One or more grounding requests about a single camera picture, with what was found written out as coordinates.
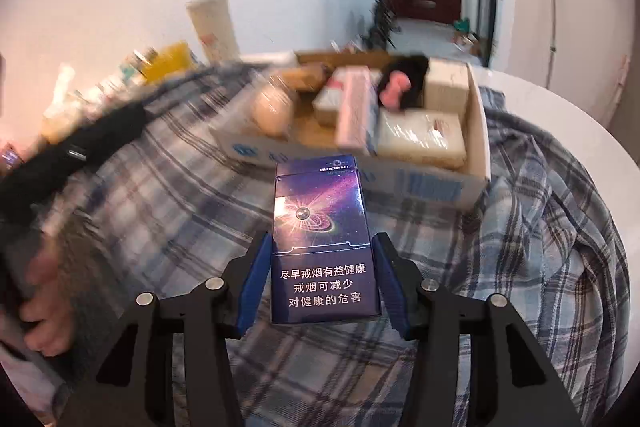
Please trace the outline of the person's left hand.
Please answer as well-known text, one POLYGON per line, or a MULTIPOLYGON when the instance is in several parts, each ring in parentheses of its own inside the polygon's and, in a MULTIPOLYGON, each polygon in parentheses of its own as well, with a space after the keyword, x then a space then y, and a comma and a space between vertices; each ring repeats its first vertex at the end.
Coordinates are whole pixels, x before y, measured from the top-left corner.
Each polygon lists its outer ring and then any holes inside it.
POLYGON ((57 357, 74 340, 74 310, 61 280, 60 259, 53 251, 40 251, 29 262, 27 282, 34 295, 20 308, 20 319, 28 325, 24 343, 45 357, 57 357))

